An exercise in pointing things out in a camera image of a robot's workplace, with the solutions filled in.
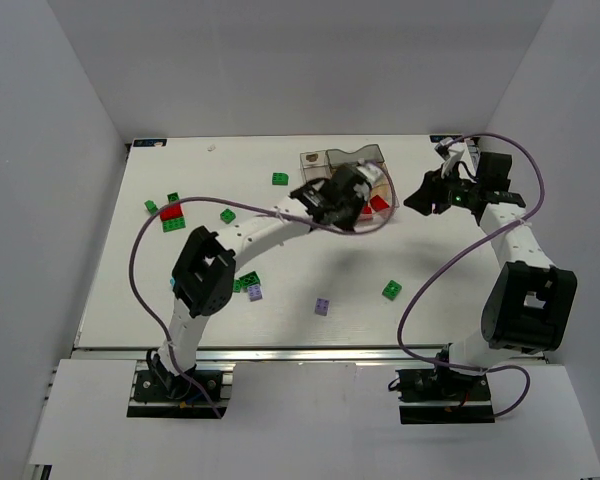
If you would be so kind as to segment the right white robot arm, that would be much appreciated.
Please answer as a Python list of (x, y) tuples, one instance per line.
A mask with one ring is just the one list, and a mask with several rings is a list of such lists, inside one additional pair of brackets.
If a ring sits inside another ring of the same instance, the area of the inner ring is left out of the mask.
[(489, 190), (478, 182), (441, 170), (425, 174), (404, 202), (428, 216), (450, 207), (469, 210), (485, 236), (444, 264), (449, 269), (483, 245), (493, 249), (500, 273), (483, 307), (479, 327), (450, 343), (431, 364), (477, 376), (517, 353), (555, 351), (562, 343), (578, 281), (546, 255), (532, 230), (531, 211), (522, 197)]

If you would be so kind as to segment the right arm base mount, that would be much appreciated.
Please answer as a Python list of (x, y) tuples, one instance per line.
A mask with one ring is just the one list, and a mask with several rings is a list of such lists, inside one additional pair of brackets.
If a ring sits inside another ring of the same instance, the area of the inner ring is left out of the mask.
[(387, 389), (398, 394), (402, 425), (495, 422), (485, 375), (465, 375), (442, 367), (401, 369)]

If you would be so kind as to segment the red sloped lego brick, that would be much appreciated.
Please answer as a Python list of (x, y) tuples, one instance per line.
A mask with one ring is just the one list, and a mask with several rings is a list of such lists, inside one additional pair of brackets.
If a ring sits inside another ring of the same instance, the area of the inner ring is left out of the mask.
[(369, 206), (373, 212), (381, 212), (390, 207), (387, 201), (379, 195), (375, 195), (369, 200)]

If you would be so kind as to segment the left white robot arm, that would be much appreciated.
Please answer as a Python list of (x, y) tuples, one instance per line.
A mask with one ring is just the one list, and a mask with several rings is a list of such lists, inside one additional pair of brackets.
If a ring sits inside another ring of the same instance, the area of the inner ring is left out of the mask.
[(219, 231), (194, 229), (172, 270), (170, 338), (158, 350), (166, 370), (179, 375), (195, 367), (207, 322), (229, 303), (238, 270), (268, 250), (320, 228), (354, 235), (358, 217), (382, 178), (383, 171), (371, 162), (345, 164), (331, 178), (311, 180), (293, 190), (270, 211), (258, 211)]

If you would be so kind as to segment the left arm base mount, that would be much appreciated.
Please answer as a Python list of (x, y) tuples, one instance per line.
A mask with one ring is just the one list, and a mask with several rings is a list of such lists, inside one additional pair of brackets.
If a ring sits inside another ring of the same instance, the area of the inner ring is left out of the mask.
[(197, 385), (169, 372), (161, 364), (157, 350), (148, 350), (145, 362), (134, 374), (127, 417), (221, 419), (230, 398), (227, 373), (193, 367), (186, 374)]

